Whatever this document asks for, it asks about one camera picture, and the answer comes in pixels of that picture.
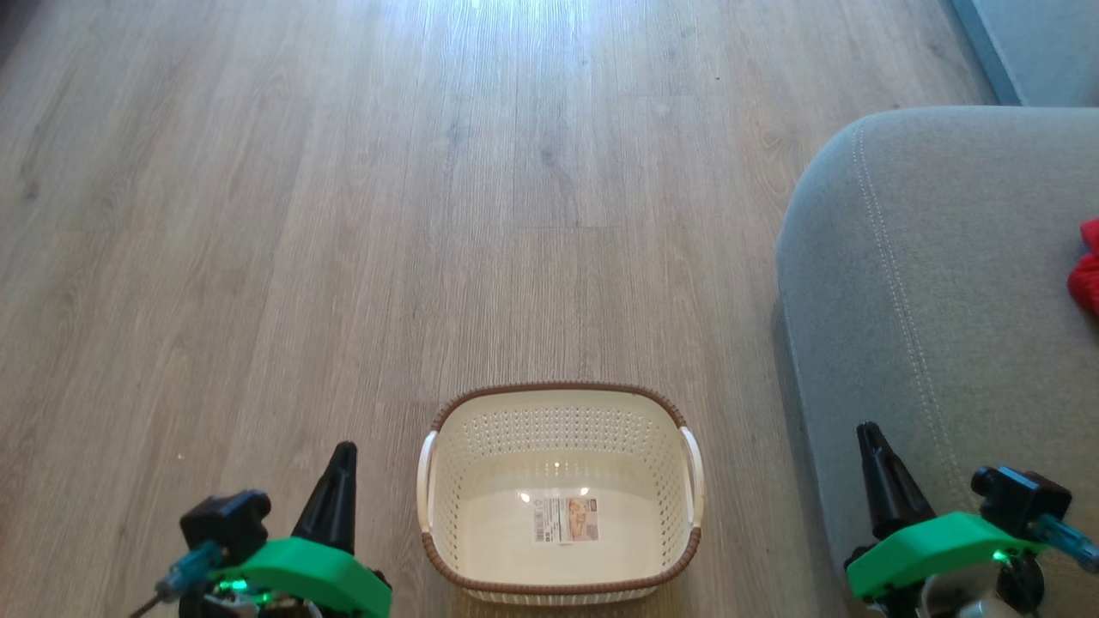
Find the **label sticker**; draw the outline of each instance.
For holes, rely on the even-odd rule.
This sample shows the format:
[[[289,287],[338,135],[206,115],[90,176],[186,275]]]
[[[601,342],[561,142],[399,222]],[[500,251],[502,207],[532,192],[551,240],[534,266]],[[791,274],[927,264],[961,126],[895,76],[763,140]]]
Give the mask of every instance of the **label sticker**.
[[[587,543],[599,540],[599,501],[591,496],[534,498],[535,543]]]

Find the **basket handle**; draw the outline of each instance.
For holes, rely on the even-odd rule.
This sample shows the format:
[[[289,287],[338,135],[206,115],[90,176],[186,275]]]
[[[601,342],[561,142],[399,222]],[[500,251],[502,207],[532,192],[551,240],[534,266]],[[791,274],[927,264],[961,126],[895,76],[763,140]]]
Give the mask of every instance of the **basket handle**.
[[[702,510],[706,508],[706,476],[702,473],[702,452],[698,450],[698,442],[689,429],[680,427],[679,431],[684,434],[687,453],[690,455],[690,489],[695,500],[695,519],[691,520],[691,526],[701,528]]]
[[[431,517],[428,514],[428,475],[431,472],[431,456],[437,435],[437,431],[432,431],[423,439],[423,448],[420,449],[420,467],[415,473],[415,512],[420,518],[421,532],[431,532]]]

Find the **sofa stitching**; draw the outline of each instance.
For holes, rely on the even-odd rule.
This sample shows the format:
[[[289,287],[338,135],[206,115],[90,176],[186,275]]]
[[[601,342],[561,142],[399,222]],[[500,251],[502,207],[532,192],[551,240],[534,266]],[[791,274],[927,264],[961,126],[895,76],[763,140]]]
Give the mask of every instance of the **sofa stitching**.
[[[893,313],[897,316],[897,322],[900,325],[901,335],[904,339],[904,347],[908,351],[908,361],[912,367],[912,377],[920,395],[920,408],[923,411],[924,422],[926,423],[928,429],[931,430],[931,439],[935,444],[935,451],[939,455],[940,462],[950,467],[950,463],[944,454],[945,451],[943,449],[942,439],[940,438],[939,428],[936,427],[928,406],[928,397],[923,388],[923,376],[921,375],[920,366],[917,362],[915,347],[913,345],[912,333],[910,332],[910,323],[901,310],[901,301],[897,290],[899,284],[897,273],[890,268],[889,258],[886,254],[886,242],[882,239],[884,230],[878,229],[878,219],[874,216],[872,202],[873,185],[870,185],[870,190],[867,190],[870,179],[869,166],[866,163],[866,151],[863,147],[863,135],[865,133],[865,129],[866,120],[864,119],[855,126],[854,135],[851,139],[851,161],[855,166],[858,188],[863,194],[863,203],[866,206],[867,220],[870,223],[870,230],[874,232],[874,242],[878,250],[878,256],[881,260],[881,268],[885,271],[886,282],[889,284],[889,296],[892,300]]]
[[[879,243],[878,250],[882,256],[882,266],[886,266],[887,276],[889,276],[890,278],[890,286],[892,286],[893,282],[896,282],[896,287],[897,287],[896,293],[890,290],[890,293],[893,296],[893,309],[897,312],[898,319],[902,319],[907,322],[907,328],[902,323],[901,329],[906,332],[906,345],[908,346],[909,351],[909,361],[912,362],[912,368],[917,373],[917,385],[920,390],[921,405],[923,407],[924,416],[931,429],[932,438],[934,439],[935,442],[935,449],[939,450],[940,460],[944,464],[948,465],[951,471],[954,473],[955,479],[957,481],[956,483],[950,484],[951,493],[954,495],[954,498],[955,500],[957,500],[957,504],[963,505],[966,503],[966,500],[964,495],[959,490],[961,485],[965,484],[964,477],[962,476],[962,468],[958,465],[957,456],[954,452],[953,445],[951,444],[950,435],[946,432],[946,422],[943,417],[943,410],[942,407],[939,405],[937,397],[935,397],[935,388],[931,382],[931,372],[928,369],[928,361],[926,356],[923,353],[923,345],[920,343],[920,334],[915,327],[915,318],[912,316],[912,310],[908,302],[908,294],[904,290],[904,282],[901,279],[900,268],[897,266],[896,254],[893,253],[892,250],[892,243],[889,240],[889,231],[886,228],[885,212],[884,209],[881,208],[881,202],[878,200],[877,191],[874,190],[874,181],[870,179],[870,169],[869,169],[869,164],[867,163],[865,141],[863,139],[865,135],[865,124],[866,124],[865,122],[861,123],[858,125],[858,131],[856,133],[858,141],[858,153],[859,157],[862,158],[862,168],[863,168],[863,176],[859,177],[859,181],[862,183],[863,177],[865,177],[866,179],[866,187],[864,187],[863,198],[865,201],[866,200],[865,189],[868,188],[869,198],[873,200],[874,209],[877,212],[876,222],[874,222],[874,216],[870,214],[872,225],[874,227],[875,239]],[[870,205],[867,201],[867,212],[869,212],[869,206]],[[880,239],[878,238],[878,228],[880,228]],[[898,293],[900,295],[900,305],[898,305],[897,302]],[[915,349],[914,356],[912,354],[913,344]],[[926,391],[924,391],[922,386],[923,380],[926,380],[928,385]],[[928,405],[929,402],[931,410],[934,411],[934,420],[932,419],[932,416],[929,411],[929,405]],[[970,504],[976,506],[976,503],[974,503],[972,499]]]

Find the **gray fabric upholstery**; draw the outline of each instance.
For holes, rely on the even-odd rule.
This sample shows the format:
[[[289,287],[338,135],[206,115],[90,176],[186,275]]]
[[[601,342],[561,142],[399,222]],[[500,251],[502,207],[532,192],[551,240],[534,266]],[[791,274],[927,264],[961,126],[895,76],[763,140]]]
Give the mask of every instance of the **gray fabric upholstery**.
[[[836,569],[873,540],[863,420],[940,514],[975,511],[973,472],[1011,465],[1069,487],[1069,521],[1099,537],[1099,321],[1065,286],[1095,217],[1094,109],[889,112],[813,161],[777,257]],[[1045,562],[1043,616],[1099,615],[1099,577]]]
[[[1001,103],[1099,106],[1099,1],[953,1]]]

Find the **green plastic bracket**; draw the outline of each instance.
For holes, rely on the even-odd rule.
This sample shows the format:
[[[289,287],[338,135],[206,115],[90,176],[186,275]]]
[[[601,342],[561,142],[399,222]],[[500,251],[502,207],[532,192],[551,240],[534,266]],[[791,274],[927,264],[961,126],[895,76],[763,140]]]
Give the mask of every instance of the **green plastic bracket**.
[[[893,532],[847,566],[847,581],[855,597],[880,598],[889,587],[903,588],[998,560],[997,552],[1039,553],[1046,548],[1017,539],[979,516],[952,512]]]
[[[388,618],[393,595],[347,552],[289,537],[269,541],[244,564],[217,572],[217,580],[246,580],[323,607],[367,618]]]

